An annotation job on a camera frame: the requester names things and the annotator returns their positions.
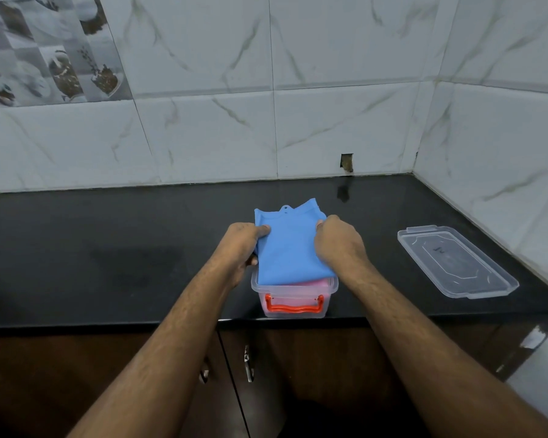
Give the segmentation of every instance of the hand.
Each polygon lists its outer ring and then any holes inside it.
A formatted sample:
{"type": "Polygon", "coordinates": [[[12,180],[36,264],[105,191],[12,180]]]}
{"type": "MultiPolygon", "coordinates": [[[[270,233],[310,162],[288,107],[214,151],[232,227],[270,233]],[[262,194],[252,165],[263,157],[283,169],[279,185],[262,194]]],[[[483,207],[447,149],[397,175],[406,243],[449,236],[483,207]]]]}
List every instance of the hand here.
{"type": "Polygon", "coordinates": [[[325,221],[317,221],[314,248],[317,256],[337,275],[342,273],[345,266],[361,261],[369,263],[361,235],[336,215],[330,215],[325,221]]]}
{"type": "Polygon", "coordinates": [[[256,226],[253,223],[234,223],[227,228],[226,234],[213,253],[212,260],[228,269],[228,284],[231,288],[240,283],[247,266],[258,264],[258,258],[252,252],[258,238],[269,233],[270,226],[256,226]]]}

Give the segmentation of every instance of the granite countertop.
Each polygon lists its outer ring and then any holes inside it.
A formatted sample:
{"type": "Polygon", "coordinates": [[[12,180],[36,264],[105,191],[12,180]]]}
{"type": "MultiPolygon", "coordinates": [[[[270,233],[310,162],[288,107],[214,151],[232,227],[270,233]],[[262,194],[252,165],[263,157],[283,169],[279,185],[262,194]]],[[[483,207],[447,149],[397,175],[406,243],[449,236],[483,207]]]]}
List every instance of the granite countertop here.
{"type": "MultiPolygon", "coordinates": [[[[358,229],[373,264],[433,319],[548,321],[546,284],[416,178],[392,175],[0,194],[0,330],[155,326],[230,223],[312,197],[358,229]],[[520,287],[482,300],[441,294],[396,236],[430,224],[455,228],[520,287]]],[[[265,318],[249,276],[220,326],[291,326],[265,318]]],[[[340,285],[324,319],[298,324],[366,321],[340,285]]]]}

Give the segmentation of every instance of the orange handle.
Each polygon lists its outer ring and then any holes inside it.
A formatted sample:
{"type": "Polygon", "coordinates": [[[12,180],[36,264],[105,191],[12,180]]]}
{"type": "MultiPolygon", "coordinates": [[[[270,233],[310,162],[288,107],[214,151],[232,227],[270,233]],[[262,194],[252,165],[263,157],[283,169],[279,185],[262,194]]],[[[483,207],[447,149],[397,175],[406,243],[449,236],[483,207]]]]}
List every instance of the orange handle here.
{"type": "Polygon", "coordinates": [[[322,305],[325,302],[325,297],[319,295],[317,297],[316,306],[287,306],[285,304],[272,304],[272,297],[270,294],[266,294],[266,308],[270,312],[288,312],[289,314],[302,314],[304,312],[311,312],[313,314],[318,314],[322,312],[322,305]]]}

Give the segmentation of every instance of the transparent lid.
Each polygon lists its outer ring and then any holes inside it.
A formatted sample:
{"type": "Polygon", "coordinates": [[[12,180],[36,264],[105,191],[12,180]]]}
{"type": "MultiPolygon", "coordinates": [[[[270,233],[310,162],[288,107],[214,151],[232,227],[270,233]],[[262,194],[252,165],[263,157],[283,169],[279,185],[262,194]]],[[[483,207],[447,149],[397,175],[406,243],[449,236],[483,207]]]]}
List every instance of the transparent lid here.
{"type": "Polygon", "coordinates": [[[409,227],[398,232],[398,240],[447,297],[500,297],[519,286],[515,278],[453,228],[409,227]]]}

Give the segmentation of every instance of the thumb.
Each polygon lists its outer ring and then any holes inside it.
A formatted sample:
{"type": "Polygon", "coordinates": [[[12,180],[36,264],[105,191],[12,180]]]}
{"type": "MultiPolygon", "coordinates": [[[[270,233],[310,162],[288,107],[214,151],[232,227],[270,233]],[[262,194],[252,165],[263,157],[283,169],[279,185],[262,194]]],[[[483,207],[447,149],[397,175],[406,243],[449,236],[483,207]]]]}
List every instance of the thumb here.
{"type": "Polygon", "coordinates": [[[270,226],[268,224],[263,224],[261,226],[256,226],[256,233],[258,238],[262,238],[270,233],[270,226]]]}

